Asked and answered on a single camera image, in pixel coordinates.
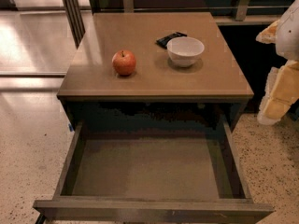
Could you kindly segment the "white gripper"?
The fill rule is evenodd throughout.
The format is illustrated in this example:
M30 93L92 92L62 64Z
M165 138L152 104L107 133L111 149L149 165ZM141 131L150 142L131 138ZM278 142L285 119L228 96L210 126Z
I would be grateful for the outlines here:
M290 5L280 20L258 33L256 40L264 44L276 43L277 55L288 60L280 68L271 68L259 106L258 122L274 125L299 99L299 0Z

